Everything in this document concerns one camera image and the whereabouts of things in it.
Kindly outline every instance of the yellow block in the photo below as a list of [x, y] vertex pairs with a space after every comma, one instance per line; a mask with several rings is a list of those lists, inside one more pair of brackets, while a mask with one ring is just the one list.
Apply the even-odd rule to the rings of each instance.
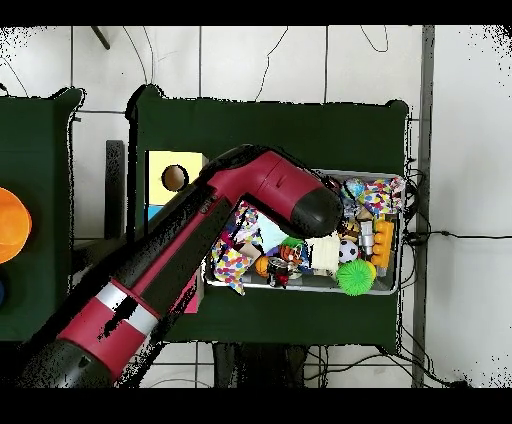
[[169, 165], [181, 165], [185, 168], [191, 183], [207, 162], [202, 153], [150, 151], [149, 204], [163, 206], [176, 195], [176, 192], [167, 190], [162, 184], [162, 173]]

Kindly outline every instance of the plush toy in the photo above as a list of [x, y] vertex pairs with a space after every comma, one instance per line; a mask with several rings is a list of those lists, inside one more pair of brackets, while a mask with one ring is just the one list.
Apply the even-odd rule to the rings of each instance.
[[341, 240], [339, 262], [344, 264], [353, 261], [357, 259], [358, 254], [359, 249], [357, 248], [357, 245], [353, 241]]
[[361, 229], [359, 228], [359, 224], [357, 221], [342, 221], [338, 226], [338, 237], [340, 240], [349, 240], [354, 243], [357, 243], [359, 232]]
[[362, 259], [340, 265], [336, 273], [338, 286], [349, 296], [368, 292], [375, 279], [369, 263]]
[[279, 256], [287, 262], [293, 262], [294, 264], [299, 265], [302, 262], [300, 257], [301, 248], [302, 246], [300, 244], [293, 249], [290, 246], [282, 244], [279, 246]]
[[357, 200], [364, 192], [365, 184], [359, 178], [349, 178], [341, 186], [341, 195], [345, 198]]

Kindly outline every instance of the metal pole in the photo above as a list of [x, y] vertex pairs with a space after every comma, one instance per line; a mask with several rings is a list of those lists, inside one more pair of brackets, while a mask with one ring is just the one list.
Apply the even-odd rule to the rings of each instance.
[[[423, 25], [422, 35], [422, 62], [421, 62], [421, 97], [420, 97], [420, 134], [418, 142], [418, 169], [423, 172], [424, 182], [419, 190], [418, 214], [416, 215], [416, 228], [418, 232], [429, 230], [430, 204], [430, 149], [432, 136], [432, 102], [434, 91], [434, 25]], [[414, 310], [413, 310], [413, 336], [417, 341], [413, 344], [413, 355], [423, 366], [425, 353], [425, 320], [427, 297], [427, 254], [428, 244], [416, 248], [416, 283], [414, 284]], [[412, 387], [423, 387], [423, 368], [413, 363]]]

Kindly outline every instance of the dark green table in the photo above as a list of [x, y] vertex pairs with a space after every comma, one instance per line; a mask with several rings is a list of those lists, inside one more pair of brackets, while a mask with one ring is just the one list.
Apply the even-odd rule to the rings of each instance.
[[49, 99], [0, 97], [0, 187], [32, 217], [22, 252], [0, 264], [7, 297], [0, 341], [25, 341], [65, 299], [71, 259], [68, 121], [81, 90]]
[[[162, 96], [157, 87], [143, 86], [128, 106], [128, 189], [136, 188], [129, 217], [138, 227], [143, 225], [147, 150], [202, 152], [214, 158], [242, 143], [263, 144], [281, 146], [311, 168], [404, 174], [408, 107], [402, 101], [322, 106]], [[249, 288], [241, 298], [232, 290], [207, 286], [199, 313], [180, 318], [167, 339], [369, 344], [395, 352], [396, 317], [397, 294], [351, 298]]]

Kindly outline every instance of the red robot arm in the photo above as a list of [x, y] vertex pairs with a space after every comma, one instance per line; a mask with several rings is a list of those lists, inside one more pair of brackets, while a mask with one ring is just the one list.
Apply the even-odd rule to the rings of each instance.
[[100, 290], [30, 359], [19, 385], [112, 386], [242, 199], [291, 235], [322, 237], [343, 214], [328, 186], [268, 147], [242, 145], [213, 160], [148, 223], [145, 236], [107, 258], [107, 275], [89, 271], [103, 279]]

